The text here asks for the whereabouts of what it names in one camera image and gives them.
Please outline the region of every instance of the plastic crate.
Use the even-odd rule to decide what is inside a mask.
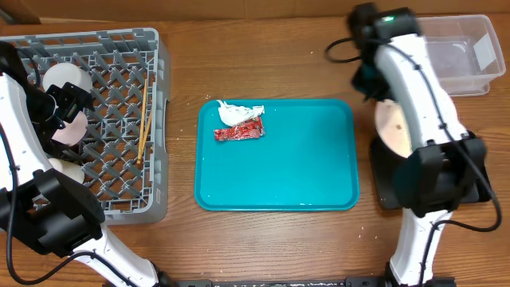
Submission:
[[[24,49],[44,76],[56,63],[80,66],[92,77],[93,111],[87,133],[63,159],[82,166],[84,185],[94,192],[108,224],[157,222],[167,214],[168,154],[165,115],[170,96],[170,58],[158,31],[152,28],[83,33],[0,37]],[[29,80],[35,79],[29,58],[22,58]],[[145,78],[146,122],[151,133],[136,165]],[[45,199],[35,200],[36,208]]]

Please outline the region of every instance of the red wrapper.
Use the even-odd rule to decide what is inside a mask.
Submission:
[[[263,135],[265,135],[265,130],[259,116],[232,128],[214,130],[214,138],[220,141],[258,139]]]

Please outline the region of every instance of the white label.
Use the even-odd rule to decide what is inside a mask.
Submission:
[[[159,188],[156,188],[156,202],[158,204],[161,203],[161,191],[159,190]]]
[[[480,71],[483,71],[487,66],[496,60],[496,53],[492,47],[491,37],[487,34],[483,36],[473,47],[477,55],[478,65]]]

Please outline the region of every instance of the wooden stick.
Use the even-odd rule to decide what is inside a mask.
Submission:
[[[147,121],[147,128],[145,129],[145,135],[143,135],[142,152],[145,150],[145,143],[147,142],[147,137],[149,136],[149,130],[151,130],[152,110],[154,108],[155,108],[155,106],[152,106],[151,112],[149,112],[149,120]]]
[[[145,79],[145,85],[143,86],[143,101],[142,101],[142,122],[140,123],[140,139],[138,141],[138,159],[136,160],[136,163],[140,164],[142,161],[142,140],[143,140],[143,126],[145,124],[145,108],[147,107],[147,83],[148,80]]]

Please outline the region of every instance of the plastic bin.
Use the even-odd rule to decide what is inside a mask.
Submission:
[[[56,63],[81,67],[92,78],[95,111],[86,110],[87,134],[63,159],[81,165],[84,185],[100,200],[108,224],[157,222],[167,214],[168,154],[165,115],[170,58],[152,28],[0,37],[32,56],[22,63],[33,81]],[[143,85],[148,79],[145,119]],[[152,116],[143,163],[135,164],[141,120]],[[36,208],[44,198],[34,199]]]
[[[491,21],[485,15],[419,18],[432,66],[451,96],[477,96],[506,71]]]

